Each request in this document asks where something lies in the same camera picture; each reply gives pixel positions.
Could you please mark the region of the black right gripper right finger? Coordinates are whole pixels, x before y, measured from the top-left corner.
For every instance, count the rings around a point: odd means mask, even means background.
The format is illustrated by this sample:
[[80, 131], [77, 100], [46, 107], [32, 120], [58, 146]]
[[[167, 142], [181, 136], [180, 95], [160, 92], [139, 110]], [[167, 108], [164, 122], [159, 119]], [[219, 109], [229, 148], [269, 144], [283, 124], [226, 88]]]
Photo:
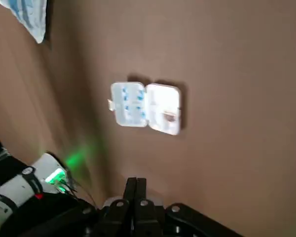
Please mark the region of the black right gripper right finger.
[[138, 237], [238, 237], [221, 223], [183, 204], [157, 205], [146, 195], [147, 181], [137, 178]]

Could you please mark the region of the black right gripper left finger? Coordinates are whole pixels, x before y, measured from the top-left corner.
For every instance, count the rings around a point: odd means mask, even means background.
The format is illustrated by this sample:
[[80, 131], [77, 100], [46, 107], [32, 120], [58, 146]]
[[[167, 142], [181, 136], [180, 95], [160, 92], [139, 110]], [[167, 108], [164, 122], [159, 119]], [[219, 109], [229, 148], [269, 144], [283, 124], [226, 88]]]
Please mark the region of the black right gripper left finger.
[[131, 235], [130, 211], [135, 199], [137, 178], [127, 179], [123, 196], [101, 209], [80, 203], [56, 217], [53, 232], [68, 237], [121, 237]]

